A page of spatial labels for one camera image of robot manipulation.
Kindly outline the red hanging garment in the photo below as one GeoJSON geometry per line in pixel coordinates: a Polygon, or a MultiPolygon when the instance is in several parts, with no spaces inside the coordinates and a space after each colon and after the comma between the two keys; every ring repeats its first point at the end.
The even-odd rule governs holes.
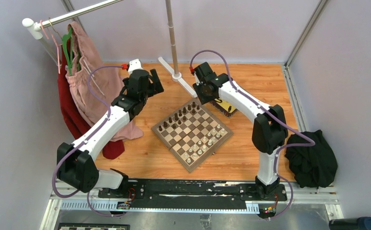
{"type": "MultiPolygon", "coordinates": [[[[60,108],[64,121],[75,138],[85,134],[90,129],[90,125],[88,124],[89,120],[82,116],[85,110],[77,107],[75,93],[71,89],[83,86],[86,90],[90,73],[91,70],[85,66],[83,70],[77,71],[75,75],[72,74],[70,76],[67,71],[66,58],[62,54],[60,73],[57,79],[60,108]]],[[[119,71],[115,69],[100,70],[96,74],[98,77],[103,76],[104,78],[98,79],[97,84],[99,88],[97,88],[95,83],[90,86],[102,99],[111,100],[124,86],[123,79],[119,76],[119,71]]]]}

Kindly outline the black crumpled cloth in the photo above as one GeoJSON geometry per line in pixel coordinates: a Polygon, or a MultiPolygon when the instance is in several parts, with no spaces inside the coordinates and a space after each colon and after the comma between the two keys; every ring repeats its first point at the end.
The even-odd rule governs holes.
{"type": "Polygon", "coordinates": [[[328,187],[336,176],[338,164],[335,154],[326,141],[323,131],[303,132],[315,142],[314,146],[287,147],[285,157],[296,182],[301,188],[328,187]]]}

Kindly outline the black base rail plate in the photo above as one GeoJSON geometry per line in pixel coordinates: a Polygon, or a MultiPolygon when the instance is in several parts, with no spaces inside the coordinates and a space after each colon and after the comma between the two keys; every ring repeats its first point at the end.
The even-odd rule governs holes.
{"type": "Polygon", "coordinates": [[[176,179],[131,179],[126,192],[104,188],[99,198],[123,198],[132,208],[241,210],[246,202],[274,205],[287,201],[285,186],[268,194],[254,181],[207,181],[176,179]]]}

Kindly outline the green clothes hanger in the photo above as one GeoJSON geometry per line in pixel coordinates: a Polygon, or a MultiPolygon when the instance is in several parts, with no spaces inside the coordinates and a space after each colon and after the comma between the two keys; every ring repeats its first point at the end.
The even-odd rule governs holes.
{"type": "Polygon", "coordinates": [[[79,64],[79,61],[77,60],[76,62],[74,61],[74,58],[77,57],[78,59],[81,57],[80,51],[77,49],[77,54],[75,55],[73,52],[73,27],[70,26],[67,30],[67,33],[64,34],[61,37],[61,42],[62,42],[62,50],[64,57],[66,58],[67,61],[67,71],[72,76],[73,70],[74,70],[74,64],[76,63],[76,71],[81,70],[81,65],[79,64]]]}

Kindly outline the white clothes rack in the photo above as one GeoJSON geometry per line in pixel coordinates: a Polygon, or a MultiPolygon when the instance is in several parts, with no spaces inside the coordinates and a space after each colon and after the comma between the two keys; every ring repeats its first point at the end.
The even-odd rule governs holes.
{"type": "MultiPolygon", "coordinates": [[[[48,19],[44,22],[34,22],[33,19],[24,18],[22,20],[22,25],[24,28],[28,30],[28,32],[33,36],[34,39],[40,41],[47,51],[48,55],[53,59],[53,61],[58,65],[59,64],[59,57],[57,53],[54,52],[51,46],[48,44],[47,41],[44,39],[44,29],[50,27],[55,24],[59,24],[65,22],[67,20],[73,20],[79,22],[79,16],[84,14],[102,9],[104,7],[113,5],[118,3],[117,0],[104,0],[99,3],[92,4],[90,6],[84,7],[82,9],[74,10],[71,1],[63,0],[62,1],[65,8],[68,10],[67,13],[55,17],[53,19],[48,19]]],[[[174,23],[172,17],[172,9],[171,9],[171,1],[165,1],[167,18],[168,18],[168,29],[169,29],[169,38],[170,38],[170,46],[171,46],[171,55],[172,55],[172,62],[173,64],[170,65],[168,62],[164,60],[164,58],[159,57],[158,62],[165,68],[165,70],[171,75],[171,78],[174,82],[178,83],[192,98],[196,98],[197,94],[182,77],[181,72],[179,71],[179,62],[177,56],[177,49],[176,49],[176,39],[175,39],[175,31],[174,31],[174,23]]]]}

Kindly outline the yellow metal tin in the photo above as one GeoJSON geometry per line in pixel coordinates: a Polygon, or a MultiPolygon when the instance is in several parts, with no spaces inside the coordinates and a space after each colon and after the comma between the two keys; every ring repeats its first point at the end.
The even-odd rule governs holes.
{"type": "Polygon", "coordinates": [[[233,105],[221,98],[214,99],[209,103],[227,118],[231,118],[238,111],[233,105]]]}

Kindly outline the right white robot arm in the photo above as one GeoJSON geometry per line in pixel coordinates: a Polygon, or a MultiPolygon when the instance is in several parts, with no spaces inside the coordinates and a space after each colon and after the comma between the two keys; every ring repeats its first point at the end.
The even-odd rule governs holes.
{"type": "Polygon", "coordinates": [[[268,200],[280,183],[279,152],[288,136],[283,108],[270,106],[253,97],[228,74],[217,75],[207,62],[190,68],[190,72],[195,77],[193,88],[202,104],[222,99],[252,122],[252,143],[259,151],[256,195],[268,200]]]}

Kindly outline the wooden chess board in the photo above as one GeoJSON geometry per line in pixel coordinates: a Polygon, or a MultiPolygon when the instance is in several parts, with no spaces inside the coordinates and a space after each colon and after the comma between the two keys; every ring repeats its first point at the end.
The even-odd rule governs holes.
{"type": "Polygon", "coordinates": [[[233,135],[233,131],[196,98],[189,100],[179,109],[159,121],[151,130],[190,173],[209,156],[213,155],[233,135]],[[196,107],[197,105],[200,106],[199,111],[196,110],[196,107],[192,108],[193,102],[196,103],[196,107]],[[183,121],[182,118],[187,113],[191,113],[187,108],[189,104],[191,105],[191,111],[195,109],[196,113],[183,121]],[[174,114],[179,115],[179,110],[182,111],[183,107],[186,107],[187,113],[182,114],[181,117],[178,116],[178,121],[181,120],[181,125],[178,125],[174,114]],[[169,123],[169,117],[173,120],[172,124],[169,123]],[[164,122],[168,123],[167,128],[163,127],[164,122]],[[163,131],[158,130],[159,126],[162,126],[163,131]]]}

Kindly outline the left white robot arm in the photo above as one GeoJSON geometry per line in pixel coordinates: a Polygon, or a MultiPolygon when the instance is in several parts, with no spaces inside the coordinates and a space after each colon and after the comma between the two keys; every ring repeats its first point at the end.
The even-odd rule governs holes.
{"type": "Polygon", "coordinates": [[[62,143],[58,147],[57,165],[52,176],[52,188],[56,195],[69,197],[58,192],[56,180],[59,179],[77,192],[109,188],[117,198],[125,197],[129,192],[128,176],[114,169],[98,169],[95,161],[112,137],[139,115],[148,98],[163,91],[155,69],[133,70],[124,79],[119,96],[107,106],[105,115],[73,143],[62,143]]]}

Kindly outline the pink hanging garment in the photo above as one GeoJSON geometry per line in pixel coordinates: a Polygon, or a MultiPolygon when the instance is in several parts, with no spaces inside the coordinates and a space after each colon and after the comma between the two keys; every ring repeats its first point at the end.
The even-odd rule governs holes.
{"type": "Polygon", "coordinates": [[[73,59],[66,68],[66,79],[78,112],[91,127],[105,115],[124,83],[118,68],[104,67],[96,46],[77,22],[68,24],[67,30],[72,42],[68,54],[73,59]]]}

